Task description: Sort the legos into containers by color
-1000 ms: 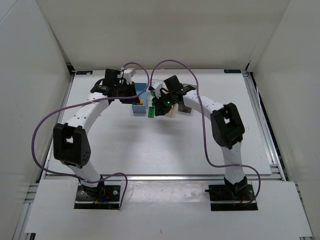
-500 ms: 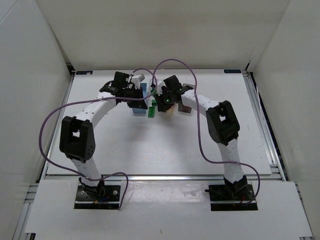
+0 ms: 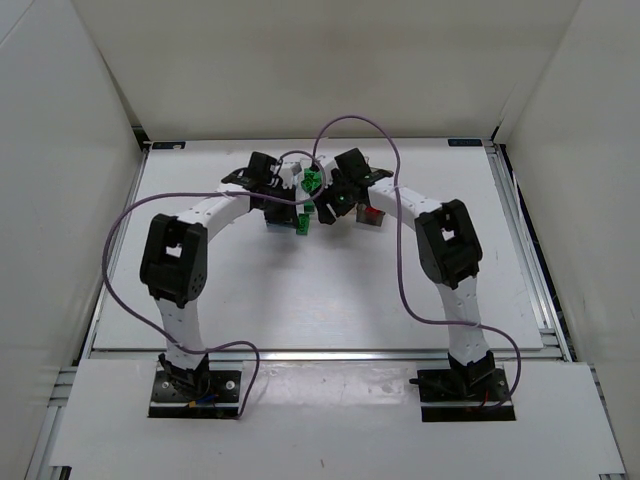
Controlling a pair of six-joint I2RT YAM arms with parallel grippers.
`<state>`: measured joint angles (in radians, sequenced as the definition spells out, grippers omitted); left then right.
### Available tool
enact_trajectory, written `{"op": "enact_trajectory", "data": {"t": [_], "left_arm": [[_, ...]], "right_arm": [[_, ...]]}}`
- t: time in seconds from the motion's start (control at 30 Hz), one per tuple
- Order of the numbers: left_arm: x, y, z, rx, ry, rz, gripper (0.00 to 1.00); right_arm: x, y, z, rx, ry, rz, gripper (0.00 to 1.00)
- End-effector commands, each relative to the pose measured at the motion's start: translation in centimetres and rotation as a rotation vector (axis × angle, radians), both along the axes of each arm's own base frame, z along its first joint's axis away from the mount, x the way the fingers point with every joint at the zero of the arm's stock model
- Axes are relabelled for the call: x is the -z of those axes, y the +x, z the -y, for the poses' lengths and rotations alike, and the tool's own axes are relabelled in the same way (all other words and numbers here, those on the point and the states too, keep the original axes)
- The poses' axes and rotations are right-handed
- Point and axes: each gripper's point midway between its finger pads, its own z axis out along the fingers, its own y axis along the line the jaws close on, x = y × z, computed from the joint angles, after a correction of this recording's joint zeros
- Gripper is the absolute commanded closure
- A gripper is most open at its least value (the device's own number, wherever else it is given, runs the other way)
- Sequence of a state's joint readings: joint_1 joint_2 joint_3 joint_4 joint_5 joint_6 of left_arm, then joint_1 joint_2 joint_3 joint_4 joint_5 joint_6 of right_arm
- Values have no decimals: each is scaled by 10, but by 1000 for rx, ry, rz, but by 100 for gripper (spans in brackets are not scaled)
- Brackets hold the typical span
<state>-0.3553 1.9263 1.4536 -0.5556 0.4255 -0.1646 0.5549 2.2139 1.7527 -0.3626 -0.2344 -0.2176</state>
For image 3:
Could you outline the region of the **green lego plate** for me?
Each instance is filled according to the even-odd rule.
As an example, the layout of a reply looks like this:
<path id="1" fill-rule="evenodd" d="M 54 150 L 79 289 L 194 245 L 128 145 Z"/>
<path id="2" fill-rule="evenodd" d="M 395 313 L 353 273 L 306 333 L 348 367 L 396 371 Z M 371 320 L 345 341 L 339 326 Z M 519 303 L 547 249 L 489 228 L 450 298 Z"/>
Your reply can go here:
<path id="1" fill-rule="evenodd" d="M 296 234 L 297 235 L 304 235 L 306 236 L 309 232 L 309 228 L 310 228 L 310 215 L 307 213 L 302 213 L 298 215 L 298 225 L 296 228 Z"/>

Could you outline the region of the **red long lego brick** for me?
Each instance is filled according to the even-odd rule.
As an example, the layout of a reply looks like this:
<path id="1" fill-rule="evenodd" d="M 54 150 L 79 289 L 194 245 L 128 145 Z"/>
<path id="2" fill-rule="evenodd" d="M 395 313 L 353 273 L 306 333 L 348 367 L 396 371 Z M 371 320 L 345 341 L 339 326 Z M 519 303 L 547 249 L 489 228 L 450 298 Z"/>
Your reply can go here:
<path id="1" fill-rule="evenodd" d="M 374 221 L 379 217 L 379 212 L 378 211 L 374 211 L 374 210 L 369 210 L 367 209 L 365 211 L 365 217 L 369 220 L 369 221 Z"/>

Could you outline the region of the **green lego brick bottom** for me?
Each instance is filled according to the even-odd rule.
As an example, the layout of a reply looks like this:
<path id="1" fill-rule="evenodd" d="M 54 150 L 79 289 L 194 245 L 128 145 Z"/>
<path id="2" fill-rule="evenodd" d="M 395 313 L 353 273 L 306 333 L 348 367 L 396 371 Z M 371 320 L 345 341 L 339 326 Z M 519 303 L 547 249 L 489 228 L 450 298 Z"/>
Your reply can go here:
<path id="1" fill-rule="evenodd" d="M 321 174 L 318 171 L 313 171 L 311 169 L 307 169 L 305 171 L 304 180 L 312 180 L 312 181 L 314 181 L 316 186 L 317 186 L 317 188 L 322 183 Z"/>

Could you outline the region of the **small green lego cube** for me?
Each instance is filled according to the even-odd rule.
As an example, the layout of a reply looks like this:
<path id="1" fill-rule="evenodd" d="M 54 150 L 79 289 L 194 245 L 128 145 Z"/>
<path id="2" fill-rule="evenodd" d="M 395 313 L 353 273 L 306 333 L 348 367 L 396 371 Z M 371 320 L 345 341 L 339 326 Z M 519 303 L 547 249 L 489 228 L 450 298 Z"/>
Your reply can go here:
<path id="1" fill-rule="evenodd" d="M 317 188 L 315 182 L 312 180 L 303 180 L 301 182 L 301 187 L 306 193 L 309 194 L 311 194 Z"/>

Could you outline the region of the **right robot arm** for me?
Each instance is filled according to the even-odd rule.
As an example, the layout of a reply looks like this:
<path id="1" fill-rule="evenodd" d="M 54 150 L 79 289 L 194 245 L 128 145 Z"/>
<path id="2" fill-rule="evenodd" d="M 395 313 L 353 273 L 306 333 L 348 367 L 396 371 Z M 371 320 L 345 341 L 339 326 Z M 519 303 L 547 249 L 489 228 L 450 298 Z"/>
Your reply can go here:
<path id="1" fill-rule="evenodd" d="M 457 199 L 439 202 L 402 186 L 389 170 L 373 169 L 357 148 L 324 162 L 325 189 L 315 200 L 319 219 L 332 224 L 358 205 L 397 221 L 397 255 L 402 255 L 402 227 L 416 236 L 418 258 L 440 295 L 448 329 L 450 386 L 459 399 L 482 388 L 495 371 L 485 339 L 477 300 L 477 276 L 483 252 L 466 205 Z"/>

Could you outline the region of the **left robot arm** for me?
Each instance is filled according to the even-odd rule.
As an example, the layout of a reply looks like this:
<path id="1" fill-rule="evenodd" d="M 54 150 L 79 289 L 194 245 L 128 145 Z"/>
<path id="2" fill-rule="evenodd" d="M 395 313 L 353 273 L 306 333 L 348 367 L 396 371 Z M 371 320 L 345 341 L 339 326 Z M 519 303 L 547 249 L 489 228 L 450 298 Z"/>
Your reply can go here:
<path id="1" fill-rule="evenodd" d="M 210 241 L 254 210 L 262 212 L 270 226 L 300 229 L 306 204 L 318 206 L 336 186 L 334 162 L 313 158 L 304 169 L 291 157 L 254 152 L 247 166 L 225 176 L 201 202 L 151 220 L 140 279 L 161 315 L 167 350 L 160 364 L 172 382 L 200 387 L 209 370 L 197 299 L 207 282 Z"/>

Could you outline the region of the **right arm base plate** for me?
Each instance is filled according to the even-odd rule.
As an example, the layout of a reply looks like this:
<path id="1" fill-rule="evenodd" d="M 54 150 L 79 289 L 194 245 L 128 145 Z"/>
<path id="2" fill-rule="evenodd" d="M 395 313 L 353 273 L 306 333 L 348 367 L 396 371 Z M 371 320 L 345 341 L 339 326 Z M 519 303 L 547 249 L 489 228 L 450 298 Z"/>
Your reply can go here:
<path id="1" fill-rule="evenodd" d="M 516 420 L 505 371 L 496 369 L 467 388 L 449 369 L 418 370 L 409 380 L 418 388 L 424 423 L 510 422 Z"/>

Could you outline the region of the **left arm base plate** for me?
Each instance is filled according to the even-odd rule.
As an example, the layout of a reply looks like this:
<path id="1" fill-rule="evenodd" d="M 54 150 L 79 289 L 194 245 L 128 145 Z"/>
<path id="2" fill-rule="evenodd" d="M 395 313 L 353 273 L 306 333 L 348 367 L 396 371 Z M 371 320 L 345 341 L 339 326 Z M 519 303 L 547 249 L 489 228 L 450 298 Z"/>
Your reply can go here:
<path id="1" fill-rule="evenodd" d="M 179 380 L 157 365 L 147 416 L 154 419 L 237 419 L 243 366 L 238 362 L 200 365 L 197 385 Z"/>

